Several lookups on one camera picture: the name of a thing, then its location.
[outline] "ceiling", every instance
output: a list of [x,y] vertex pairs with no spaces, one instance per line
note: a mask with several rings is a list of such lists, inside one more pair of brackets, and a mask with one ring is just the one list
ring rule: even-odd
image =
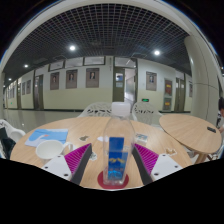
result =
[[[144,58],[191,75],[184,45],[187,36],[170,20],[135,6],[96,4],[71,9],[46,21],[22,41],[4,68],[5,86],[57,59],[84,56]],[[74,52],[69,50],[71,44],[76,46]],[[160,56],[153,54],[155,49]]]

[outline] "framed picture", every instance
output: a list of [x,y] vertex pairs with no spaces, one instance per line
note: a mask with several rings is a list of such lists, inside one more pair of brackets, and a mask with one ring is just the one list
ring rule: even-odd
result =
[[66,71],[66,89],[77,88],[77,73],[77,69]]
[[172,98],[164,98],[163,110],[171,111],[171,100]]
[[86,88],[99,88],[99,68],[86,69]]
[[25,95],[25,87],[26,87],[26,83],[23,82],[22,83],[22,95]]
[[192,83],[189,84],[189,97],[192,97],[192,93],[193,93],[193,85]]
[[50,90],[59,89],[59,72],[51,73]]
[[123,74],[121,74],[121,73],[116,73],[116,81],[117,81],[117,82],[123,81]]
[[30,94],[31,93],[31,80],[28,80],[26,82],[26,94]]
[[156,91],[157,88],[157,74],[146,72],[146,90]]
[[172,81],[165,79],[165,96],[172,96],[172,83]]

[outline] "plastic bottle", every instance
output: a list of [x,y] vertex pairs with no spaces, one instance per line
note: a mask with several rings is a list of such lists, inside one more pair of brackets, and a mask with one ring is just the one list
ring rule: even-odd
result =
[[106,185],[122,185],[126,177],[135,143],[129,115],[129,103],[112,103],[112,116],[103,134],[103,183]]

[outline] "cup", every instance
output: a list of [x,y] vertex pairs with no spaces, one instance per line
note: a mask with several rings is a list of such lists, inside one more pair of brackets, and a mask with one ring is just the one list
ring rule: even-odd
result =
[[46,164],[55,156],[65,155],[65,148],[69,147],[69,151],[73,151],[73,144],[66,142],[64,145],[57,140],[47,140],[41,142],[36,148],[36,155]]

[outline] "wooden tabletop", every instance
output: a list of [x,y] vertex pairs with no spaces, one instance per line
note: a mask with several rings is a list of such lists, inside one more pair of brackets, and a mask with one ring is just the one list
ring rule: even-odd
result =
[[[109,117],[79,117],[55,121],[40,126],[37,129],[68,129],[67,142],[73,143],[76,147],[92,143],[92,151],[97,154],[97,160],[88,161],[80,186],[92,189],[102,189],[97,182],[97,177],[103,170],[103,143],[97,140],[97,138],[103,136],[103,131],[108,121]],[[172,158],[179,165],[183,168],[192,165],[192,162],[184,148],[168,134],[147,124],[136,121],[131,122],[136,133],[142,133],[148,136],[147,148],[157,154],[165,153],[165,148],[167,147],[175,149],[177,154],[172,156]],[[35,154],[36,148],[25,145],[26,140],[34,130],[27,133],[19,142],[17,142],[10,159],[42,167],[43,164],[41,160]],[[80,141],[79,138],[85,135],[90,136],[90,138],[88,138],[86,142]],[[138,167],[133,156],[131,156],[127,174],[129,176],[129,183],[126,188],[143,186]]]
[[[222,137],[219,130],[198,117],[169,114],[162,116],[159,123],[166,133],[198,153],[212,154],[221,146]],[[215,129],[216,133],[207,130],[207,127]]]

